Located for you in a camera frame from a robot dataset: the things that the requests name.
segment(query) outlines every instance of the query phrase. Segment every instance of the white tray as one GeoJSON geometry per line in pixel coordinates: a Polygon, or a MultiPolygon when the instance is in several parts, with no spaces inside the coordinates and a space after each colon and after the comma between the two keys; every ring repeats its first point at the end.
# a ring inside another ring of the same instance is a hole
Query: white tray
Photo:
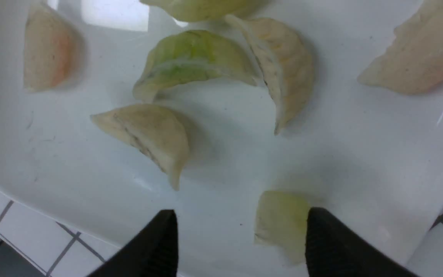
{"type": "Polygon", "coordinates": [[[285,268],[276,250],[253,245],[257,201],[268,189],[321,198],[403,264],[443,207],[443,85],[406,97],[356,82],[420,0],[273,1],[261,14],[313,45],[311,103],[273,137],[275,109],[264,88],[221,79],[165,93],[161,103],[198,130],[178,193],[89,116],[135,102],[132,86],[161,38],[208,28],[248,50],[241,35],[220,23],[182,28],[137,0],[50,2],[83,34],[88,63],[78,86],[30,94],[22,89],[30,0],[0,0],[0,190],[18,202],[116,245],[174,208],[180,272],[190,277],[305,275],[305,265],[285,268]]]}

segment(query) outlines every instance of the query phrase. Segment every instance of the dumpling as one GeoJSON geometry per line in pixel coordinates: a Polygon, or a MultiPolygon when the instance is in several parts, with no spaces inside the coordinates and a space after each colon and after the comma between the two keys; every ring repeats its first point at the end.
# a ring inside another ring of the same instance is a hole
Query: dumpling
{"type": "Polygon", "coordinates": [[[443,0],[424,0],[394,33],[396,40],[358,81],[409,95],[428,92],[443,82],[443,0]]]}
{"type": "Polygon", "coordinates": [[[190,30],[162,39],[150,51],[133,95],[152,103],[160,90],[218,77],[255,86],[254,75],[247,55],[235,42],[207,30],[190,30]]]}
{"type": "Polygon", "coordinates": [[[189,158],[188,136],[169,109],[157,105],[131,105],[92,115],[102,131],[136,147],[169,177],[174,190],[189,158]]]}
{"type": "Polygon", "coordinates": [[[304,262],[310,208],[299,194],[264,192],[257,206],[255,243],[280,247],[291,265],[304,262]]]}
{"type": "Polygon", "coordinates": [[[46,4],[30,6],[23,51],[26,89],[40,92],[68,79],[78,51],[76,36],[76,31],[46,4]]]}
{"type": "Polygon", "coordinates": [[[222,18],[224,15],[246,10],[261,0],[141,0],[157,6],[173,18],[184,22],[198,22],[222,18]]]}
{"type": "Polygon", "coordinates": [[[315,80],[313,58],[298,34],[271,18],[226,21],[241,30],[256,56],[276,105],[275,135],[305,107],[315,80]]]}

